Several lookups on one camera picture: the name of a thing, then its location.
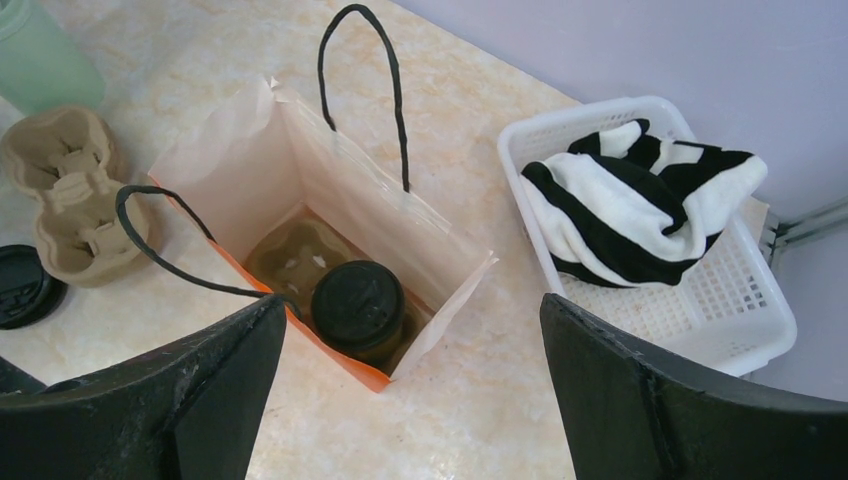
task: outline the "table surface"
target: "table surface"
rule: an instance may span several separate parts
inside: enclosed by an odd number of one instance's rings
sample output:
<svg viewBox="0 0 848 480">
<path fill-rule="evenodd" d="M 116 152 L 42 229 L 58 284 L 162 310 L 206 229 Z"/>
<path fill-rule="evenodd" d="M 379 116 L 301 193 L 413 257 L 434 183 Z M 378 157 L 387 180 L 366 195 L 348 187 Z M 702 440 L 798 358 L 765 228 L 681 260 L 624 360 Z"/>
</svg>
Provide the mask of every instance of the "table surface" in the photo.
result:
<svg viewBox="0 0 848 480">
<path fill-rule="evenodd" d="M 318 44 L 346 4 L 43 3 L 106 78 L 100 113 L 139 171 L 257 74 L 318 105 Z M 413 188 L 500 262 L 411 376 L 380 395 L 289 329 L 248 478 L 573 478 L 538 321 L 545 287 L 495 143 L 509 123 L 576 102 L 386 0 L 363 3 L 393 39 L 402 68 Z M 385 53 L 362 19 L 339 27 L 326 75 L 340 130 L 399 172 Z M 0 103 L 0 132 L 18 118 Z M 164 202 L 154 206 L 165 258 L 202 278 L 245 285 L 182 216 Z M 32 244 L 36 209 L 0 176 L 0 245 Z M 50 384 L 247 303 L 148 265 L 105 287 L 72 288 L 48 319 L 0 332 L 0 356 Z"/>
</svg>

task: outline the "black rope handle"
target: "black rope handle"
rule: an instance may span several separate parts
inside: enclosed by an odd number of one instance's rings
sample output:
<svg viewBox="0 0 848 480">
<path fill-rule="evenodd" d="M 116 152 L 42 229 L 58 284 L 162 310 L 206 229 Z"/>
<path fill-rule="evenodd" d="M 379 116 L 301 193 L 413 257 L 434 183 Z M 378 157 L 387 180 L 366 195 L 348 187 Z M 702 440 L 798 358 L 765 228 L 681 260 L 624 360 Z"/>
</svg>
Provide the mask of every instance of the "black rope handle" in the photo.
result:
<svg viewBox="0 0 848 480">
<path fill-rule="evenodd" d="M 206 238 L 215 243 L 218 242 L 215 241 L 215 237 L 212 236 L 212 232 L 210 232 L 209 229 L 206 228 L 206 225 L 200 220 L 197 214 L 194 213 L 194 210 L 192 210 L 191 207 L 189 207 L 188 204 L 186 204 L 185 201 L 176 193 L 152 185 L 126 185 L 124 187 L 121 187 L 120 190 L 118 190 L 118 194 L 115 197 L 115 210 L 118 213 L 118 221 L 121 223 L 121 227 L 124 228 L 124 231 L 127 233 L 127 236 L 130 238 L 130 240 L 135 244 L 136 247 L 138 247 L 139 250 L 142 251 L 142 253 L 147 255 L 148 258 L 156 262 L 160 267 L 182 278 L 183 280 L 193 283 L 195 285 L 199 285 L 201 287 L 208 288 L 210 290 L 253 298 L 262 298 L 265 295 L 270 295 L 269 293 L 260 292 L 258 290 L 246 290 L 243 288 L 233 287 L 229 285 L 221 285 L 218 283 L 210 282 L 208 280 L 203 280 L 202 278 L 195 277 L 194 275 L 180 270 L 174 264 L 169 263 L 167 260 L 160 257 L 159 254 L 156 253 L 156 251 L 153 250 L 150 245 L 148 245 L 147 242 L 144 241 L 143 238 L 141 238 L 141 235 L 139 235 L 138 231 L 132 225 L 129 216 L 127 215 L 127 200 L 129 200 L 130 196 L 135 193 L 141 193 L 144 195 L 165 195 L 166 197 L 173 198 L 180 205 L 180 207 L 182 207 L 183 210 L 185 210 L 189 214 L 191 219 L 194 220 L 194 223 L 196 223 L 197 226 L 200 227 L 200 230 L 203 231 L 203 234 L 206 235 Z M 291 308 L 295 315 L 299 317 L 300 310 L 297 308 L 297 304 L 295 304 L 295 302 L 289 299 L 288 297 L 285 297 L 284 295 L 282 296 L 283 300 L 289 305 L 289 308 Z"/>
<path fill-rule="evenodd" d="M 406 126 L 403 122 L 403 95 L 400 89 L 400 65 L 395 56 L 395 49 L 392 47 L 392 42 L 389 41 L 383 25 L 377 20 L 368 7 L 354 3 L 343 8 L 333 17 L 330 25 L 327 26 L 327 31 L 324 32 L 324 38 L 321 39 L 321 46 L 318 47 L 318 87 L 321 90 L 321 110 L 324 113 L 324 120 L 330 129 L 336 131 L 336 124 L 333 122 L 333 117 L 330 116 L 330 108 L 327 106 L 327 87 L 324 82 L 324 50 L 327 47 L 327 42 L 336 31 L 341 21 L 351 12 L 359 12 L 368 23 L 374 27 L 374 30 L 380 35 L 383 40 L 383 45 L 386 47 L 386 54 L 389 57 L 389 69 L 392 72 L 392 87 L 395 95 L 395 120 L 398 125 L 398 140 L 400 141 L 400 161 L 401 161 L 401 178 L 403 180 L 403 191 L 409 193 L 409 153 L 406 148 Z"/>
</svg>

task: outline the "black cup lid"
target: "black cup lid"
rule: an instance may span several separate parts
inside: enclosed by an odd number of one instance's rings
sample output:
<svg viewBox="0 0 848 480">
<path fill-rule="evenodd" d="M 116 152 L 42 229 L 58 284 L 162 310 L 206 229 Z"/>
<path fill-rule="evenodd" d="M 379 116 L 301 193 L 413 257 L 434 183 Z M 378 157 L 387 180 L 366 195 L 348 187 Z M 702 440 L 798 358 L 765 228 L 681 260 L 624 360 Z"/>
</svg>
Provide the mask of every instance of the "black cup lid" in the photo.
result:
<svg viewBox="0 0 848 480">
<path fill-rule="evenodd" d="M 67 285 L 41 266 L 35 248 L 8 245 L 0 248 L 0 329 L 35 323 L 52 312 Z"/>
<path fill-rule="evenodd" d="M 400 327 L 400 281 L 376 262 L 356 260 L 330 270 L 312 295 L 318 335 L 332 347 L 356 352 L 385 341 Z"/>
</svg>

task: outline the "black and white striped cloth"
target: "black and white striped cloth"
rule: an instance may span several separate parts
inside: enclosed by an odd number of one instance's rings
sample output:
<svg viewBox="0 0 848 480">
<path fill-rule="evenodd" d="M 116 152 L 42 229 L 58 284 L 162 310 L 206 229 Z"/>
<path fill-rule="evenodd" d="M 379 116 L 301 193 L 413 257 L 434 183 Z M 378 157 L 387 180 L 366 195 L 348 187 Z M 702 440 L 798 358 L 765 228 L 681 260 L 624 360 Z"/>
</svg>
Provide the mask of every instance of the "black and white striped cloth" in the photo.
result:
<svg viewBox="0 0 848 480">
<path fill-rule="evenodd" d="M 649 127 L 593 133 L 522 170 L 560 272 L 608 287 L 677 285 L 766 176 L 751 153 L 659 140 Z"/>
</svg>

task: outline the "basket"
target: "basket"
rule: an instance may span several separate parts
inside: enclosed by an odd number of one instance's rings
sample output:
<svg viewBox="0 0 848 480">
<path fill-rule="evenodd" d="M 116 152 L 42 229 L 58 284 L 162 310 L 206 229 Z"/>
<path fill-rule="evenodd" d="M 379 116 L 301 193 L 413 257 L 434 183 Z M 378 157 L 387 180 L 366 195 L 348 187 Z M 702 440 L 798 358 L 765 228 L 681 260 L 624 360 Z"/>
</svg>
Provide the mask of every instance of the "basket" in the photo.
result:
<svg viewBox="0 0 848 480">
<path fill-rule="evenodd" d="M 695 140 L 659 97 L 621 98 L 550 112 L 509 125 L 498 152 L 550 291 L 639 338 L 721 372 L 764 367 L 795 343 L 795 317 L 756 242 L 734 215 L 704 259 L 676 287 L 611 289 L 559 274 L 519 182 L 521 169 L 565 152 L 574 140 L 635 118 L 650 134 Z"/>
</svg>

